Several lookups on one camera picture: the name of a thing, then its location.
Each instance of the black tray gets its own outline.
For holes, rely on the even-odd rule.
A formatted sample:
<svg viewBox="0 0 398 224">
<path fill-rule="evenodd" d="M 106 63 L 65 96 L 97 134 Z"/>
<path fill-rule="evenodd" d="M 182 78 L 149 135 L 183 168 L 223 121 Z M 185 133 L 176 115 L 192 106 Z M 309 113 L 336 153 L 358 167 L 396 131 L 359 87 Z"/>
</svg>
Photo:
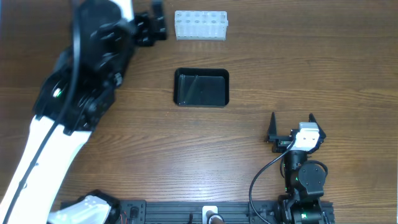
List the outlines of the black tray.
<svg viewBox="0 0 398 224">
<path fill-rule="evenodd" d="M 179 106 L 224 107 L 229 102 L 229 73 L 222 68 L 178 68 L 174 102 Z"/>
</svg>

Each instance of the wood grain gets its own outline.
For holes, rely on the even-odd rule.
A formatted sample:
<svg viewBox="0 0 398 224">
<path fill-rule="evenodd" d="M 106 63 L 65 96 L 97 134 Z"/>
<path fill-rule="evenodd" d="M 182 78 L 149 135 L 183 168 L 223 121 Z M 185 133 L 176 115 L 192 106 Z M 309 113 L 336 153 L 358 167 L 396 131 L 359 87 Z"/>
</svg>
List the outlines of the wood grain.
<svg viewBox="0 0 398 224">
<path fill-rule="evenodd" d="M 337 223 L 395 223 L 398 2 L 165 0 L 170 39 L 141 48 L 117 102 L 65 177 L 62 200 L 101 189 L 148 201 L 247 201 L 276 155 L 264 143 L 272 111 L 281 134 L 314 113 L 328 135 L 313 157 L 330 170 Z M 149 1 L 134 1 L 135 10 Z M 174 11 L 228 12 L 226 42 L 176 41 Z M 70 44 L 67 1 L 5 0 L 0 30 L 0 195 L 21 158 L 39 86 Z M 225 108 L 180 108 L 178 67 L 225 68 Z M 278 167 L 255 200 L 284 193 Z"/>
</svg>

